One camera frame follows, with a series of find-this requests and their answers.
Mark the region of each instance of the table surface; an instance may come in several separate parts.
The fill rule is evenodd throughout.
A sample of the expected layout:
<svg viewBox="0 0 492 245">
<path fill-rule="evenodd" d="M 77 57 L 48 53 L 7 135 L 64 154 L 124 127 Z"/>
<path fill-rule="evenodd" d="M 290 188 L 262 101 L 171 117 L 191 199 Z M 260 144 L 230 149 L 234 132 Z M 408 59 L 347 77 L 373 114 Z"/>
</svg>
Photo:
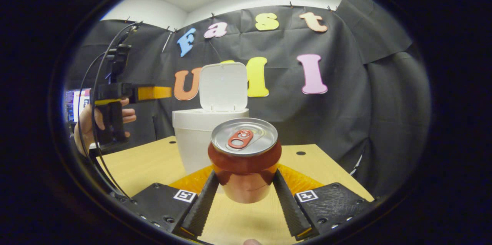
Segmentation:
<svg viewBox="0 0 492 245">
<path fill-rule="evenodd" d="M 306 154 L 297 155 L 299 151 Z M 171 184 L 186 176 L 174 136 L 106 155 L 104 161 L 129 196 L 154 182 Z M 357 180 L 317 145 L 282 146 L 279 162 L 322 184 L 339 182 L 362 198 L 370 202 L 374 200 Z M 297 242 L 289 234 L 273 185 L 265 199 L 250 204 L 236 203 L 218 192 L 199 240 L 219 245 L 242 245 L 250 238 L 264 245 Z"/>
</svg>

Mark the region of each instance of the white container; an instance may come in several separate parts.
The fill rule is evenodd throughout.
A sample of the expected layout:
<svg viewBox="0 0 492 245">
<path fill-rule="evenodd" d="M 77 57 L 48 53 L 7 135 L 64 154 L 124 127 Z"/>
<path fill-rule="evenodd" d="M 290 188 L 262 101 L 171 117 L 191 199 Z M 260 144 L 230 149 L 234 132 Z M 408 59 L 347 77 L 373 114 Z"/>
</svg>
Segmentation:
<svg viewBox="0 0 492 245">
<path fill-rule="evenodd" d="M 211 164 L 207 150 L 218 124 L 249 117 L 246 66 L 239 62 L 204 66 L 198 92 L 202 108 L 173 111 L 174 132 L 187 174 Z"/>
</svg>

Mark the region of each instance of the red can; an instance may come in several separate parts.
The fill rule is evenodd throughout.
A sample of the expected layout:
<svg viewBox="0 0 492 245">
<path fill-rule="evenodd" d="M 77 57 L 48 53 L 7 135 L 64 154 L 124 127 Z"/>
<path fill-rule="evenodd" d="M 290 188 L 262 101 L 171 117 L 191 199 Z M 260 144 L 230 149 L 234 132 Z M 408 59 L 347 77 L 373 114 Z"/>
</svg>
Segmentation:
<svg viewBox="0 0 492 245">
<path fill-rule="evenodd" d="M 238 203 L 255 203 L 268 194 L 282 147 L 272 124 L 237 118 L 212 131 L 208 153 L 225 194 Z"/>
</svg>

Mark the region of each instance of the pull tab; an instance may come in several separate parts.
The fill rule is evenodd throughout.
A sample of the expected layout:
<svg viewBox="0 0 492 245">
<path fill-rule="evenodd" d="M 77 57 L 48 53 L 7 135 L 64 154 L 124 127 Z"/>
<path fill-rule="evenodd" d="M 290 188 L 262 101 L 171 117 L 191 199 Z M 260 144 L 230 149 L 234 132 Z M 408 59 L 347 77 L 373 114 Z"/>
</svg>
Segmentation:
<svg viewBox="0 0 492 245">
<path fill-rule="evenodd" d="M 246 147 L 246 145 L 248 145 L 251 138 L 253 138 L 253 133 L 251 131 L 239 130 L 235 134 L 233 134 L 231 136 L 231 138 L 229 138 L 227 144 L 232 148 L 242 149 L 242 148 Z M 234 144 L 232 144 L 232 141 L 234 141 L 234 140 L 239 140 L 242 142 L 242 144 L 241 145 L 234 145 Z"/>
</svg>

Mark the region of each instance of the hand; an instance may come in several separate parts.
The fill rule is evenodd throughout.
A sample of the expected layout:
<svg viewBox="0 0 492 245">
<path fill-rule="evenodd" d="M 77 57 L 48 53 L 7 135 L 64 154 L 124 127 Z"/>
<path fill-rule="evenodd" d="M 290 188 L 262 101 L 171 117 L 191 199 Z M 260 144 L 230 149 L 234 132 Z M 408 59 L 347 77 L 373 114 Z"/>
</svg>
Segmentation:
<svg viewBox="0 0 492 245">
<path fill-rule="evenodd" d="M 124 99 L 121 100 L 121 106 L 128 105 L 130 103 L 130 100 Z M 94 134 L 93 134 L 93 125 L 92 125 L 92 119 L 91 119 L 91 113 L 92 112 L 92 107 L 90 104 L 86 105 L 86 107 L 82 110 L 80 113 L 80 120 L 77 122 L 75 125 L 75 130 L 74 130 L 74 135 L 75 135 L 75 144 L 77 145 L 77 149 L 81 154 L 84 154 L 84 148 L 82 147 L 82 142 L 80 140 L 80 135 L 79 135 L 79 123 L 81 126 L 81 131 L 82 131 L 82 137 L 84 139 L 84 144 L 86 146 L 86 151 L 89 151 L 89 145 L 91 143 L 94 143 Z M 135 115 L 135 110 L 133 108 L 126 108 L 121 110 L 123 113 L 123 123 L 128 123 L 137 120 L 137 116 Z M 104 130 L 104 122 L 102 121 L 102 114 L 98 109 L 95 109 L 94 111 L 94 117 L 95 117 L 95 123 L 97 124 L 97 127 L 100 129 Z M 129 137 L 130 133 L 125 132 L 125 136 Z"/>
<path fill-rule="evenodd" d="M 243 245 L 261 245 L 261 243 L 256 239 L 248 239 L 243 243 Z"/>
</svg>

